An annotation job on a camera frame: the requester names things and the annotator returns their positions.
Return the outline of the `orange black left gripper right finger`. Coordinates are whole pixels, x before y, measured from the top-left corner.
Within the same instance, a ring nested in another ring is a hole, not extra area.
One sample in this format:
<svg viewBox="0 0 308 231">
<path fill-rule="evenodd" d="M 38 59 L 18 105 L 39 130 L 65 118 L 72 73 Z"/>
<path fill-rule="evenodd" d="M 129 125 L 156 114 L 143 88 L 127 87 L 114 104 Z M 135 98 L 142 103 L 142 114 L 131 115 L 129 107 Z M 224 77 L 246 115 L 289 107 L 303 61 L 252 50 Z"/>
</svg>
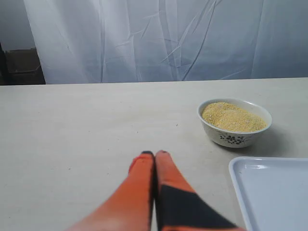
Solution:
<svg viewBox="0 0 308 231">
<path fill-rule="evenodd" d="M 186 179 L 166 151 L 155 155 L 156 219 L 160 231 L 242 231 L 210 207 Z"/>
</svg>

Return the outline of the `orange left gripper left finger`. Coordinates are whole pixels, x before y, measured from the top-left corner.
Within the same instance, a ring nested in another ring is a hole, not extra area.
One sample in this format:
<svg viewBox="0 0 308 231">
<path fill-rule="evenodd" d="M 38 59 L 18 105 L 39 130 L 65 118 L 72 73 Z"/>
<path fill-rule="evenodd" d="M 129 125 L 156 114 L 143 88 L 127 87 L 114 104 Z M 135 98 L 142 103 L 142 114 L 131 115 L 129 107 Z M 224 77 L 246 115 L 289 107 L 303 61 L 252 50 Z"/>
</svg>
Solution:
<svg viewBox="0 0 308 231">
<path fill-rule="evenodd" d="M 95 211 L 69 231 L 149 231 L 153 212 L 154 155 L 135 157 L 128 176 Z"/>
</svg>

